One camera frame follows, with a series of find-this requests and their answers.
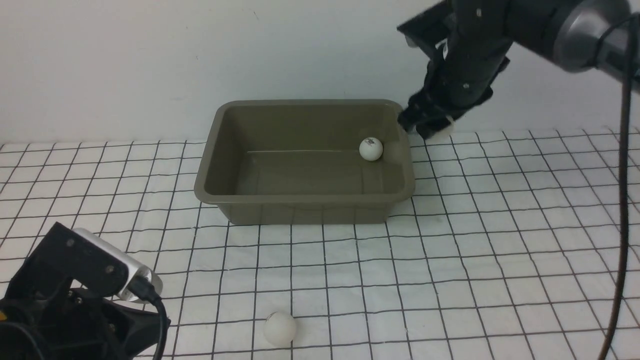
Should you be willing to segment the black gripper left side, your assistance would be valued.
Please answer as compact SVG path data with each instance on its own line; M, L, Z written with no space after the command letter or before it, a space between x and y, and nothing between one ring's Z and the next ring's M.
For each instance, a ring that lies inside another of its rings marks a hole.
M133 285L155 311L131 309L83 288L30 300L32 360L132 360L149 347L165 351L170 318L152 285Z

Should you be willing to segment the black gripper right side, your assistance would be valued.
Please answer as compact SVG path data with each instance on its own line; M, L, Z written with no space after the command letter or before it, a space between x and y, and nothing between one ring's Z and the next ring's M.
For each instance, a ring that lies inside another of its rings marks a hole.
M499 47L476 58L450 51L430 60L422 88L400 112L400 126L425 141L450 137L457 120L493 97L493 82L510 63L507 51Z

